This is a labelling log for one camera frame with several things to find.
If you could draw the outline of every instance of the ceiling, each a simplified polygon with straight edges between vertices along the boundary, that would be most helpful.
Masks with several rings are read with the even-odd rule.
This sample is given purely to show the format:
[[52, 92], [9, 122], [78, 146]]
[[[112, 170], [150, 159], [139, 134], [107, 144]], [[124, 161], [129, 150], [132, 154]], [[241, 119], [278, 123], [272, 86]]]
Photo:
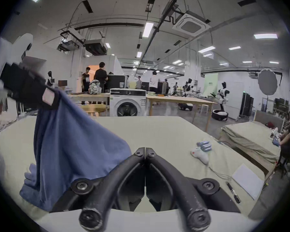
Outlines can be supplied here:
[[[23, 0], [17, 10], [20, 15], [16, 20], [27, 21], [27, 25], [13, 25], [15, 30], [24, 32], [34, 31], [34, 35], [39, 35], [39, 41], [56, 48], [60, 42], [59, 36], [62, 29], [71, 20], [71, 16], [77, 5], [83, 0], [40, 0], [33, 3], [30, 0]], [[108, 23], [108, 22], [131, 22], [145, 24], [147, 12], [145, 8], [148, 0], [88, 0], [93, 13], [88, 13], [81, 4], [75, 12], [71, 25], [75, 27]], [[148, 13], [148, 21], [158, 24], [162, 11], [169, 0], [155, 0], [152, 11]], [[275, 67], [283, 70], [290, 68], [290, 36], [284, 23], [274, 13], [271, 6], [264, 0], [256, 0], [256, 3], [240, 7], [238, 2], [242, 0], [178, 0], [176, 4], [182, 12], [191, 10], [211, 22], [209, 25], [215, 27], [221, 25], [211, 34], [207, 33], [200, 39], [194, 40], [191, 44], [183, 47], [180, 51], [170, 55], [174, 50], [185, 44], [191, 36], [172, 29], [170, 22], [163, 22], [160, 31], [154, 37], [144, 60], [153, 61], [149, 66], [155, 66], [160, 60], [164, 61], [157, 66], [163, 69], [166, 65], [171, 65], [175, 60], [187, 59], [187, 51], [191, 51], [191, 56], [201, 58], [202, 69], [221, 68], [220, 63], [229, 63], [228, 67], [260, 66]], [[225, 21], [234, 17], [239, 20], [231, 24], [223, 25]], [[47, 27], [34, 27], [38, 23]], [[136, 46], [140, 44], [140, 50], [144, 53], [149, 38], [139, 39], [142, 27], [115, 26], [104, 28], [92, 28], [87, 32], [87, 39], [101, 39], [99, 31], [105, 35], [103, 41], [109, 43], [111, 49], [108, 54], [115, 54], [123, 66], [133, 66], [136, 59]], [[278, 39], [256, 40], [256, 33], [277, 33]], [[196, 53], [200, 48], [216, 47], [212, 51], [212, 58], [202, 57]], [[241, 49], [230, 51], [228, 48], [241, 46]], [[252, 64], [243, 64], [242, 61], [252, 61]], [[270, 64], [269, 61], [277, 61], [279, 64]], [[182, 72], [184, 65], [175, 66], [174, 71]]]

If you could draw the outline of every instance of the black pen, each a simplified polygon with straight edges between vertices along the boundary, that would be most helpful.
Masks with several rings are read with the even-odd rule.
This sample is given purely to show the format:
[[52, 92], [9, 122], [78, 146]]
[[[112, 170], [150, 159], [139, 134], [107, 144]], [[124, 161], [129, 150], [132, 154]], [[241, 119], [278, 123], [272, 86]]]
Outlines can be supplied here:
[[232, 192], [232, 194], [233, 194], [233, 196], [235, 198], [236, 203], [240, 203], [241, 200], [238, 197], [238, 195], [236, 194], [236, 192], [234, 191], [234, 189], [232, 188], [232, 186], [230, 185], [230, 183], [226, 181], [226, 184], [227, 184], [228, 188], [231, 190], [231, 192]]

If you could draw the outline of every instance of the blue glove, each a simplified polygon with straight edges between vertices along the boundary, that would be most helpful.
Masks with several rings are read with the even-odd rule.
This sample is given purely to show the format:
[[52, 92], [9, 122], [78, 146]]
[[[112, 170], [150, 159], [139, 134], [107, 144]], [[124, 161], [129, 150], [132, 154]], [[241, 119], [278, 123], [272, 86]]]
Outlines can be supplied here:
[[276, 139], [274, 139], [272, 143], [273, 143], [274, 145], [276, 145], [276, 146], [280, 146], [278, 140], [276, 140]]

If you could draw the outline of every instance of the beige bed sheet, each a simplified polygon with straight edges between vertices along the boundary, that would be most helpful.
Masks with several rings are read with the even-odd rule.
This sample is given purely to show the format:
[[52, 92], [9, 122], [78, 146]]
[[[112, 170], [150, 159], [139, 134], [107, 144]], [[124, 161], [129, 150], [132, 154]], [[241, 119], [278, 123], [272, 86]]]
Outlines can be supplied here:
[[222, 128], [222, 131], [233, 142], [247, 150], [254, 151], [271, 164], [275, 164], [278, 161], [280, 148], [272, 143], [270, 138], [272, 130], [260, 122], [226, 125]]
[[[23, 186], [24, 172], [28, 171], [30, 163], [35, 163], [33, 153], [35, 119], [36, 117], [24, 118], [0, 133], [0, 153], [6, 164], [3, 185], [13, 200], [33, 219], [40, 218], [47, 212], [22, 199], [19, 191]], [[231, 148], [217, 143], [216, 139], [209, 134], [180, 117], [137, 116], [95, 117], [94, 119], [126, 140], [131, 152], [135, 152], [139, 147], [151, 147], [184, 176], [217, 180], [233, 200], [225, 180], [215, 175], [209, 166], [216, 172], [232, 176], [244, 163], [261, 180], [264, 180], [264, 173], [258, 167]], [[190, 150], [195, 147], [196, 143], [204, 140], [210, 141], [213, 147], [213, 150], [208, 152], [208, 166], [190, 154]], [[244, 215], [248, 215], [257, 200], [253, 200], [235, 181], [231, 180], [231, 185], [242, 201], [237, 206]], [[144, 196], [136, 211], [150, 212], [154, 209]]]

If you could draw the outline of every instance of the headboard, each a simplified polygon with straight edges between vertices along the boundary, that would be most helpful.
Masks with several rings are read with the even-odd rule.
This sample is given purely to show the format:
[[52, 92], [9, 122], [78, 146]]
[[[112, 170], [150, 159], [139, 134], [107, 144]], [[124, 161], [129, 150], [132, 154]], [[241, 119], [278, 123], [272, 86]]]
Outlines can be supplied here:
[[268, 122], [272, 122], [275, 127], [278, 127], [278, 132], [281, 132], [285, 120], [269, 113], [257, 110], [255, 112], [254, 121], [258, 121], [263, 125], [267, 124]]

